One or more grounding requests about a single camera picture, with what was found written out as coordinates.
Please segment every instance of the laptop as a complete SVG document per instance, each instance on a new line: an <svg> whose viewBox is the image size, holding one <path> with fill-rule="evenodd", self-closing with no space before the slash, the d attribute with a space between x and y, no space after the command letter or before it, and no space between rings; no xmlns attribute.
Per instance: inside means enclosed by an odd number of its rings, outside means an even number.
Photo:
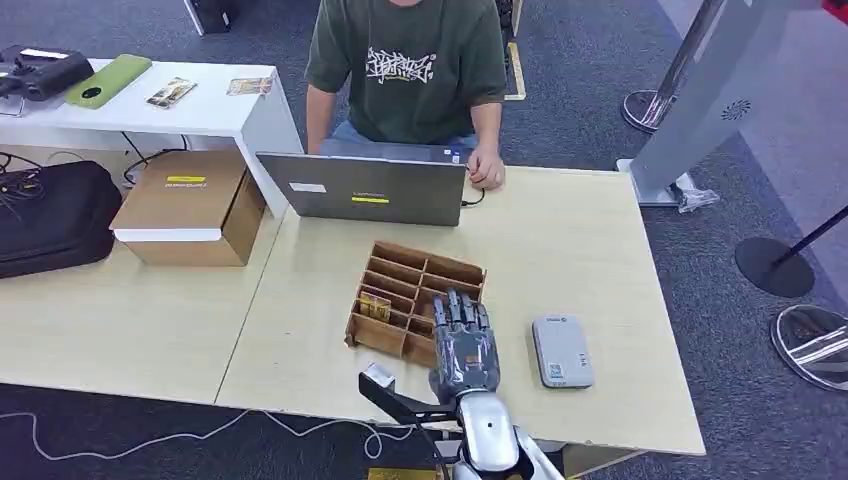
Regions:
<svg viewBox="0 0 848 480"><path fill-rule="evenodd" d="M258 153L301 217L459 225L471 150L327 140L321 155Z"/></svg>

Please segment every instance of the man's arm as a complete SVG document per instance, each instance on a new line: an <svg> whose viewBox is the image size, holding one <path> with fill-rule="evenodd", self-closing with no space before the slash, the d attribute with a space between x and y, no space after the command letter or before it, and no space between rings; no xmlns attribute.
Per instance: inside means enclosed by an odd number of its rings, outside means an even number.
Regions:
<svg viewBox="0 0 848 480"><path fill-rule="evenodd" d="M484 103L471 107L471 121L477 132L477 148L471 159L471 182L480 188L497 188L506 180L500 154L500 103Z"/></svg>
<svg viewBox="0 0 848 480"><path fill-rule="evenodd" d="M306 90L306 153L317 154L327 138L336 94L309 85Z"/></svg>
<svg viewBox="0 0 848 480"><path fill-rule="evenodd" d="M336 92L342 88L348 73L350 59L344 48L348 26L343 18L340 0L321 0L309 63L306 66L306 151L318 153L318 147L327 138Z"/></svg>
<svg viewBox="0 0 848 480"><path fill-rule="evenodd" d="M497 188L506 172L499 153L500 102L506 93L506 68L501 22L495 2L489 1L463 50L462 95L471 109L477 148L468 166L477 188Z"/></svg>

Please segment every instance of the man's hand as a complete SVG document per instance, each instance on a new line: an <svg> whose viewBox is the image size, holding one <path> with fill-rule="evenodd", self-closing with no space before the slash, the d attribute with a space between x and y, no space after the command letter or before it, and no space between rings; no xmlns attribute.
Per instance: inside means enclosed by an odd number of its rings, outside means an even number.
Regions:
<svg viewBox="0 0 848 480"><path fill-rule="evenodd" d="M492 190L506 181L506 169L497 147L480 145L468 158L471 185L476 189Z"/></svg>

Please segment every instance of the wooden compartment divider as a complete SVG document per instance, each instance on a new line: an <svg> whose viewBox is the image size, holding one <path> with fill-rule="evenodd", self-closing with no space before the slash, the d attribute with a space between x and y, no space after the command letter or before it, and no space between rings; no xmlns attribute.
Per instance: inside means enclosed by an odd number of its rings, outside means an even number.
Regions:
<svg viewBox="0 0 848 480"><path fill-rule="evenodd" d="M453 287L475 302L483 296L486 272L452 258L388 242L375 242L356 290L345 342L418 363L436 366L433 297ZM370 293L391 302L389 319L360 313L359 296Z"/></svg>

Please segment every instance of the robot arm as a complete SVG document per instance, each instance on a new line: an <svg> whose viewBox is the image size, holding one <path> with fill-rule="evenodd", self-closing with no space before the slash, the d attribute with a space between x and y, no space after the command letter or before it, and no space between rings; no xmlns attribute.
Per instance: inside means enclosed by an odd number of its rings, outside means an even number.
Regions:
<svg viewBox="0 0 848 480"><path fill-rule="evenodd" d="M359 391L402 424L456 421L464 439L454 480L562 480L535 441L514 426L495 394L500 365L486 308L448 289L433 299L437 368L430 387L439 405L393 391L394 378L376 365L360 374Z"/></svg>

